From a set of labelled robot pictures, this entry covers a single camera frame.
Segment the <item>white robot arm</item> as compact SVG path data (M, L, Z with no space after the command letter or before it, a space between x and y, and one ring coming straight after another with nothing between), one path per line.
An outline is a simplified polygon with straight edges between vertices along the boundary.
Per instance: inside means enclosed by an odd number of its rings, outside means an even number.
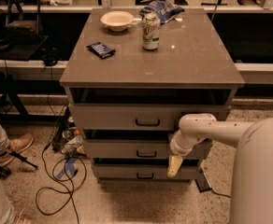
M167 175L206 139L237 149L232 177L229 224L273 224L273 118L257 122L218 121L209 114L188 114L170 139Z

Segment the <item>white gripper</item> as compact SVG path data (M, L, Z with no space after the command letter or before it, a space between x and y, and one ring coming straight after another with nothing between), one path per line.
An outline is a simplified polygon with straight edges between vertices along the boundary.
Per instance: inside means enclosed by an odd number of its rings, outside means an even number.
M176 155L170 155L167 167L167 176L174 177L182 165L182 156L187 156L195 145L194 138L182 133L181 130L176 131L174 134L168 135L170 141L170 149Z

